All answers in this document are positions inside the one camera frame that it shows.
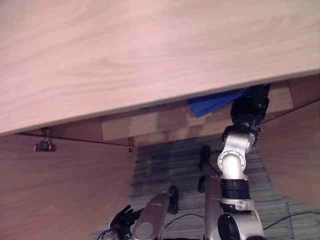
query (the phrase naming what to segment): gray carpet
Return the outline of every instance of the gray carpet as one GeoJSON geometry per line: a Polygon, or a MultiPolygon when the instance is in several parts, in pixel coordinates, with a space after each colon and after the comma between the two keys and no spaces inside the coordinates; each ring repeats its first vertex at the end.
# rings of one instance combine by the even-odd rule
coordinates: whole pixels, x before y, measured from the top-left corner
{"type": "MultiPolygon", "coordinates": [[[[200,177],[198,170],[201,146],[210,145],[213,151],[221,150],[221,135],[166,142],[139,148],[135,162],[130,204],[140,209],[156,194],[175,185],[180,191],[178,215],[168,215],[168,223],[175,217],[187,213],[204,215],[205,198],[198,193],[200,177]]],[[[211,156],[216,164],[218,154],[211,156]]],[[[263,227],[289,214],[314,211],[311,206],[277,192],[271,184],[262,160],[256,149],[246,157],[245,174],[249,177],[250,195],[255,200],[263,227]]],[[[88,240],[95,240],[99,233],[108,228],[108,222],[99,227],[88,240]]],[[[204,234],[204,220],[186,216],[172,223],[163,232],[164,238],[198,238],[204,234]]],[[[307,214],[288,218],[267,229],[269,240],[320,240],[320,215],[307,214]]]]}

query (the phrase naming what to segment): metal bracket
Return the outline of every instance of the metal bracket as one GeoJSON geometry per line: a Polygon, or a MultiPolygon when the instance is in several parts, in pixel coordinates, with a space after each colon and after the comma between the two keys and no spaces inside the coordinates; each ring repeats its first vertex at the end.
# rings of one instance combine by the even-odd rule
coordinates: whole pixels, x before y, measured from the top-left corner
{"type": "Polygon", "coordinates": [[[52,130],[53,130],[52,126],[42,128],[42,131],[44,134],[44,140],[34,145],[33,147],[34,152],[55,152],[56,151],[57,146],[54,145],[49,138],[49,133],[52,132],[52,130]]]}
{"type": "Polygon", "coordinates": [[[217,160],[222,179],[248,179],[243,173],[246,168],[245,155],[249,153],[254,141],[255,135],[251,133],[230,132],[227,135],[217,160]]]}
{"type": "Polygon", "coordinates": [[[231,205],[238,211],[255,211],[255,202],[252,199],[221,198],[221,203],[231,205]]]}
{"type": "Polygon", "coordinates": [[[133,146],[134,146],[134,139],[132,137],[128,137],[128,153],[132,153],[133,151],[133,146]]]}

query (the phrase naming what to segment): metal hinge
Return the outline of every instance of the metal hinge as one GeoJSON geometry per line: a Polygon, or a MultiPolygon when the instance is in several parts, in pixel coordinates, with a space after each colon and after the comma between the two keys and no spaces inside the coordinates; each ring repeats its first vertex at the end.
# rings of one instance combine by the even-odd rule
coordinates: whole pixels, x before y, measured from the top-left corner
{"type": "Polygon", "coordinates": [[[52,132],[53,127],[48,126],[42,128],[44,140],[42,140],[40,143],[37,143],[33,147],[34,152],[55,152],[57,149],[57,146],[54,145],[49,138],[49,133],[52,132]]]}

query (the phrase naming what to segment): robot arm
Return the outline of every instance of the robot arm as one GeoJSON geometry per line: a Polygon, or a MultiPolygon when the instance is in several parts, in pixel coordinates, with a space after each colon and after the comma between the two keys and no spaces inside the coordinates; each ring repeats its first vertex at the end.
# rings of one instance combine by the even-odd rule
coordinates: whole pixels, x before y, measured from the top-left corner
{"type": "Polygon", "coordinates": [[[224,214],[217,221],[221,240],[263,240],[264,231],[250,199],[246,168],[246,154],[258,139],[258,127],[269,105],[269,88],[263,85],[251,88],[250,96],[236,100],[231,109],[233,126],[222,135],[224,148],[218,157],[221,195],[224,214]]]}

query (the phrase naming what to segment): black rubber foot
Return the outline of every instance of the black rubber foot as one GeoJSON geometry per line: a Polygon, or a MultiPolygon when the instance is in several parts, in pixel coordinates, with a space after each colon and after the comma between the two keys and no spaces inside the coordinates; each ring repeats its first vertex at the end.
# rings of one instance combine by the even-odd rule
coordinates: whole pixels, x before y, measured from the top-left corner
{"type": "Polygon", "coordinates": [[[170,204],[167,212],[172,215],[176,215],[179,212],[179,191],[176,186],[169,188],[170,204]]]}
{"type": "Polygon", "coordinates": [[[206,176],[201,176],[198,181],[198,192],[204,194],[206,192],[206,176]]]}
{"type": "Polygon", "coordinates": [[[201,152],[200,152],[200,163],[199,163],[200,170],[202,170],[203,163],[209,163],[210,156],[211,156],[211,148],[208,145],[204,145],[201,148],[201,152]]]}

